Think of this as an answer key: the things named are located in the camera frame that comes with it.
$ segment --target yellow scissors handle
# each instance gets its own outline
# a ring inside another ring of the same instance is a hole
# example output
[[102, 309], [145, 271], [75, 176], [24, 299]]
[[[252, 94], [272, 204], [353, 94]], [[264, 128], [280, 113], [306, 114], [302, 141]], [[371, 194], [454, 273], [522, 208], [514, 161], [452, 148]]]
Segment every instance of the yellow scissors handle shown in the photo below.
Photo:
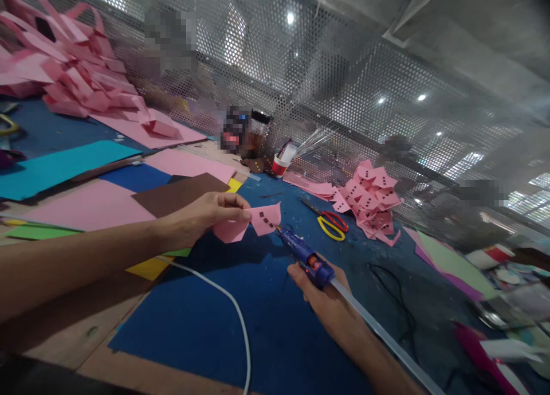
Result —
[[[345, 239], [345, 234], [344, 232], [342, 232], [339, 228], [337, 228], [336, 226], [334, 226], [334, 224], [330, 223], [329, 221], [327, 221], [326, 219], [322, 218], [321, 216], [319, 216], [317, 218], [317, 221], [319, 222], [319, 225], [321, 226], [321, 229], [323, 229], [323, 232], [325, 232], [327, 234], [328, 237], [330, 237], [332, 240], [336, 240], [336, 241], [344, 241]], [[334, 234], [332, 234], [326, 227], [325, 227], [325, 224], [328, 225], [331, 229], [333, 229], [336, 233], [338, 233], [340, 235], [340, 237], [336, 237]]]
[[19, 126], [17, 125], [17, 123], [13, 122], [5, 114], [0, 114], [0, 121], [5, 121], [10, 126], [10, 128], [5, 129], [5, 130], [0, 128], [0, 136], [10, 135], [12, 133], [15, 133], [17, 130], [19, 130]]

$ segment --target white power cord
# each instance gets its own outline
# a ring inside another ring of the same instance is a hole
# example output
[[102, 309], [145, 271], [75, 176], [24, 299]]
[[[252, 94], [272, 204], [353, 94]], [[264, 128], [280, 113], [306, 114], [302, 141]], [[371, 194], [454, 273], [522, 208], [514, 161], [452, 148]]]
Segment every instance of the white power cord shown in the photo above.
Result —
[[251, 365], [250, 365], [250, 345], [248, 344], [248, 334], [246, 333], [246, 325], [245, 325], [245, 320], [244, 318], [242, 317], [242, 312], [241, 312], [241, 308], [239, 308], [239, 304], [237, 303], [237, 301], [235, 300], [235, 298], [232, 296], [231, 293], [227, 292], [224, 288], [222, 288], [220, 285], [214, 283], [213, 281], [211, 281], [210, 279], [208, 279], [207, 277], [201, 275], [199, 272], [191, 269], [191, 268], [188, 268], [187, 266], [184, 266], [184, 265], [180, 265], [178, 263], [174, 263], [173, 261], [171, 261], [170, 259], [167, 259], [163, 256], [157, 256], [156, 257], [157, 259], [160, 259], [162, 261], [165, 261], [166, 263], [168, 264], [171, 264], [172, 266], [176, 266], [177, 268], [180, 268], [180, 269], [183, 269], [189, 273], [192, 273], [193, 275], [201, 278], [202, 280], [204, 280], [206, 283], [208, 283], [209, 285], [215, 287], [217, 290], [219, 290], [220, 292], [222, 292], [224, 295], [226, 295], [229, 299], [231, 299], [231, 301], [233, 302], [233, 304], [235, 305], [235, 309], [237, 309], [237, 313], [239, 315], [239, 319], [241, 320], [241, 326], [242, 326], [242, 334], [243, 336], [245, 337], [245, 348], [246, 348], [246, 383], [245, 383], [245, 388], [244, 390], [242, 391], [243, 395], [246, 395], [248, 394], [248, 387], [250, 386], [250, 369], [251, 369]]

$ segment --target left hand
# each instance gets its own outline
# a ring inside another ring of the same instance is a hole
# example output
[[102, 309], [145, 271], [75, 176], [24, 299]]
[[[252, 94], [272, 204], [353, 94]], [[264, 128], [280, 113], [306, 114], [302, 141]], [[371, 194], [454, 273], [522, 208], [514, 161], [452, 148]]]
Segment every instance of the left hand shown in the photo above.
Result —
[[163, 253], [191, 247], [223, 220], [250, 220], [250, 204], [237, 193], [206, 193], [189, 206], [153, 222]]

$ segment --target wooden table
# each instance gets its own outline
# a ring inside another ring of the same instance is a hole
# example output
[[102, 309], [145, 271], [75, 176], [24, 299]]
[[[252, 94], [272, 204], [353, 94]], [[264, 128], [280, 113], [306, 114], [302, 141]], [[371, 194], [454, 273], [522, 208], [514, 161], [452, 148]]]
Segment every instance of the wooden table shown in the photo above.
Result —
[[[182, 150], [213, 158], [245, 174], [249, 172], [247, 167], [234, 160], [238, 156], [221, 152], [215, 142], [193, 143]], [[235, 173], [233, 178], [240, 182], [247, 179], [241, 173]], [[90, 182], [40, 198], [32, 205], [5, 202], [0, 204], [0, 212], [24, 214], [87, 184]], [[0, 236], [9, 230], [9, 227], [0, 225]], [[0, 246], [19, 241], [24, 240], [0, 237]], [[3, 324], [0, 326], [0, 349], [146, 393], [242, 393], [241, 388], [126, 353], [113, 353], [107, 347], [116, 328], [131, 316], [153, 285], [154, 282], [127, 272], [114, 273]]]

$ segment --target green paper sheet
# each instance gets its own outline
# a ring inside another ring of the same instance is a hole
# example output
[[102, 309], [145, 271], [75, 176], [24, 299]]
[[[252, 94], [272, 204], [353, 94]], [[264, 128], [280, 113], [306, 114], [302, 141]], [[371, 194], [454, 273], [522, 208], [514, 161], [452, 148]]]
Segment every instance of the green paper sheet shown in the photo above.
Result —
[[441, 272], [454, 275], [474, 289], [483, 293], [484, 298], [492, 298], [498, 293], [485, 276], [470, 262], [463, 257], [447, 249], [435, 239], [418, 232], [422, 244], [426, 248], [426, 252], [431, 258], [431, 261], [438, 267]]
[[[36, 223], [27, 223], [10, 230], [5, 234], [6, 237], [18, 237], [30, 240], [45, 240], [49, 238], [68, 236], [79, 233], [74, 230], [61, 229], [55, 226], [46, 226]], [[191, 248], [165, 253], [164, 256], [187, 257], [191, 253]]]
[[0, 170], [0, 197], [24, 200], [85, 171], [140, 153], [134, 148], [100, 140], [22, 161], [7, 170]]

